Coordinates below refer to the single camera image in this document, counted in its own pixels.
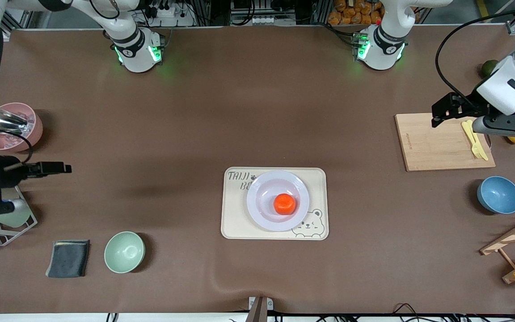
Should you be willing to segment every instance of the lime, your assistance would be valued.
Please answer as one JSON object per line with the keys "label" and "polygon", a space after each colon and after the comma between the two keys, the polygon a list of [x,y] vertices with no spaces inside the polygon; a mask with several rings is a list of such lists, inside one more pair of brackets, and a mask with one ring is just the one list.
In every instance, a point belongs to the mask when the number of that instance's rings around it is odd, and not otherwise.
{"label": "lime", "polygon": [[482,68],[480,69],[480,76],[482,76],[483,79],[490,76],[492,71],[494,71],[496,64],[498,64],[498,61],[494,59],[486,61],[486,63],[482,64]]}

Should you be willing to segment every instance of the table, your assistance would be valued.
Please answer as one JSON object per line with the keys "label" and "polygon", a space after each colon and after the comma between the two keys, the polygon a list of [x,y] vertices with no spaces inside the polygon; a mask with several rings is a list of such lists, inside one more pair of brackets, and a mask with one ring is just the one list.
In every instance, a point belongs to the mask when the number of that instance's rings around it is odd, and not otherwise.
{"label": "table", "polygon": [[[417,26],[389,71],[354,63],[322,27],[176,30],[165,63],[131,74],[100,31],[15,31],[0,104],[25,102],[46,132],[34,161],[70,175],[21,184],[39,224],[0,248],[0,313],[221,312],[266,295],[285,312],[515,313],[509,267],[478,250],[509,228],[476,187],[515,182],[515,146],[493,137],[496,167],[407,173],[394,115],[428,112],[449,88],[434,55],[453,27]],[[503,26],[472,26],[441,57],[465,93],[476,68],[515,48]],[[321,167],[324,241],[226,240],[224,171]],[[104,265],[109,238],[140,233],[136,273]],[[52,242],[90,239],[86,276],[49,279]],[[507,247],[515,259],[515,245]]]}

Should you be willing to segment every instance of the wooden rack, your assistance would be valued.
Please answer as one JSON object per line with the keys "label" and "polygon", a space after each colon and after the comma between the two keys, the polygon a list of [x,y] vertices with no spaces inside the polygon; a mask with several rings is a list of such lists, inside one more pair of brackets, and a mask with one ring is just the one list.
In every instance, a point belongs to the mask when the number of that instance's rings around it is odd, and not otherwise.
{"label": "wooden rack", "polygon": [[502,255],[502,257],[504,259],[506,259],[506,261],[509,263],[509,265],[513,268],[513,271],[511,271],[510,273],[507,273],[504,277],[502,277],[503,281],[506,284],[511,284],[511,283],[515,282],[515,278],[514,278],[515,263],[510,259],[510,257],[503,250],[504,246],[509,245],[511,243],[515,243],[515,228],[511,229],[509,232],[505,233],[497,240],[484,246],[480,250],[480,253],[482,255],[489,255],[492,253],[500,253]]}

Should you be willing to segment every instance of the pink bowl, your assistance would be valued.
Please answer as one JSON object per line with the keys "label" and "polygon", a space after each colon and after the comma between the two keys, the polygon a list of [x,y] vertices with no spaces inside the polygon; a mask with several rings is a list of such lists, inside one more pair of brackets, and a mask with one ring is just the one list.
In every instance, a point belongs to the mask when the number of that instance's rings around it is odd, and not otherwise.
{"label": "pink bowl", "polygon": [[[22,130],[22,133],[23,137],[27,139],[31,145],[35,145],[39,139],[41,139],[41,135],[43,135],[43,123],[41,123],[41,119],[29,105],[15,102],[4,104],[0,106],[0,109],[22,116],[27,120],[27,129]],[[0,134],[0,151],[15,153],[26,149],[29,149],[29,146],[19,137],[9,134]]]}

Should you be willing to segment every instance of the light green bowl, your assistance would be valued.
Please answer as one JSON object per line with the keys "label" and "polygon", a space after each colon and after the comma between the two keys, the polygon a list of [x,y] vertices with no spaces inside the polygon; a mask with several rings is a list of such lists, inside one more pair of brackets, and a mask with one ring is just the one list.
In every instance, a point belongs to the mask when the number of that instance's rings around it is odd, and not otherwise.
{"label": "light green bowl", "polygon": [[105,263],[114,273],[128,273],[144,258],[144,241],[133,232],[121,232],[106,244]]}

